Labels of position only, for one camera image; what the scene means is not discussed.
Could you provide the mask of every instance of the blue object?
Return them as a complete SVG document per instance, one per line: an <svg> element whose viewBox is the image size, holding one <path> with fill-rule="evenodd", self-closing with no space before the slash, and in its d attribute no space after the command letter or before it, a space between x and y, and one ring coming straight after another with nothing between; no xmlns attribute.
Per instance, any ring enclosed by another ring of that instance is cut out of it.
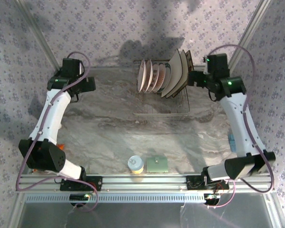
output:
<svg viewBox="0 0 285 228"><path fill-rule="evenodd" d="M234 136L231 131L228 132L228 141L229 141L231 152L236 152L237 151L236 142L234 140Z"/></svg>

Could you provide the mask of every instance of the patterned wallpaper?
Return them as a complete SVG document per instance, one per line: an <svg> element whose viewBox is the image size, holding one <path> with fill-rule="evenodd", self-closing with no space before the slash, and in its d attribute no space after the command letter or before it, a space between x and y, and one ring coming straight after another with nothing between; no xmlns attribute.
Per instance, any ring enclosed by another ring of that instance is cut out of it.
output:
<svg viewBox="0 0 285 228"><path fill-rule="evenodd" d="M34 128L53 73L18 9L0 0L0 227L13 206L19 140Z"/></svg>
<svg viewBox="0 0 285 228"><path fill-rule="evenodd" d="M285 213L285 0L273 2L248 48L257 65L250 109L264 144L276 154L275 188ZM248 85L250 69L243 55L233 76L243 76Z"/></svg>
<svg viewBox="0 0 285 228"><path fill-rule="evenodd" d="M259 0L32 0L33 13L58 61L76 48L94 66L171 58L190 49L194 63L238 43ZM228 49L229 56L233 49Z"/></svg>

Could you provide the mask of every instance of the orange object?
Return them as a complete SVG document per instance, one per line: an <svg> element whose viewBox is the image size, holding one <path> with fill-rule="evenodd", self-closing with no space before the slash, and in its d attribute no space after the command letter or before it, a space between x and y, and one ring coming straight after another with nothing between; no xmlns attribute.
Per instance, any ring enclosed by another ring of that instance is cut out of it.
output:
<svg viewBox="0 0 285 228"><path fill-rule="evenodd" d="M63 150L64 147L65 147L65 145L64 145L64 144L57 144L57 147L58 147L59 149Z"/></svg>

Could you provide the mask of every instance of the white plate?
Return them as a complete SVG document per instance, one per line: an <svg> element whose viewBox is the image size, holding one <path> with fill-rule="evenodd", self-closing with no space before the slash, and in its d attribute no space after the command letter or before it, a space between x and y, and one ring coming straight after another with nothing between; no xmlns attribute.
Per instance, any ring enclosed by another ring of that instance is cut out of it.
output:
<svg viewBox="0 0 285 228"><path fill-rule="evenodd" d="M152 82L152 75L153 75L153 67L152 67L152 62L149 59L146 63L146 70L147 70L147 75L146 75L146 81L143 85L142 91L145 93L147 92L151 82Z"/></svg>
<svg viewBox="0 0 285 228"><path fill-rule="evenodd" d="M182 63L182 76L177 85L166 95L166 98L168 98L169 96L174 94L179 88L181 88L188 79L188 62L184 50L181 51L180 58Z"/></svg>
<svg viewBox="0 0 285 228"><path fill-rule="evenodd" d="M137 90L140 92L143 89L143 84L146 81L146 62L144 59L141 62L141 65L139 67L138 77L137 77Z"/></svg>
<svg viewBox="0 0 285 228"><path fill-rule="evenodd" d="M166 66L163 63L160 63L158 66L159 66L158 80L156 82L154 89L152 90L152 92L154 93L156 93L161 88L166 75Z"/></svg>
<svg viewBox="0 0 285 228"><path fill-rule="evenodd" d="M154 89L154 87L157 83L157 80L158 80L158 76L160 75L160 68L159 68L158 64L154 63L152 67L153 67L153 76L152 76L152 81L151 81L151 84L149 86L148 92L151 92Z"/></svg>
<svg viewBox="0 0 285 228"><path fill-rule="evenodd" d="M169 84L170 79L171 79L171 66L170 66L170 64L165 63L165 67L166 67L165 79L163 81L161 88L157 91L158 93L161 93L166 88L166 86Z"/></svg>
<svg viewBox="0 0 285 228"><path fill-rule="evenodd" d="M164 88L161 93L161 97L166 96L180 81L182 76L182 63L181 63L181 56L178 50L175 51L174 56L169 61L171 66L171 79L168 85Z"/></svg>

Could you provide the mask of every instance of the marble table surface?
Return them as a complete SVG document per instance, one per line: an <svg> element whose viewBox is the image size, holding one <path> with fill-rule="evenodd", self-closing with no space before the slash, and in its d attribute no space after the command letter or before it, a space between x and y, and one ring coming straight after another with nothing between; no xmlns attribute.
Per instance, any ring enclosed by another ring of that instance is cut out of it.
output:
<svg viewBox="0 0 285 228"><path fill-rule="evenodd" d="M227 116L206 89L188 86L190 113L183 120L137 120L133 112L143 104L133 95L131 68L94 69L90 75L96 90L69 104L57 138L67 159L88 174L130 173L127 161L133 155L144 161L165 155L170 173L201 172L235 157Z"/></svg>

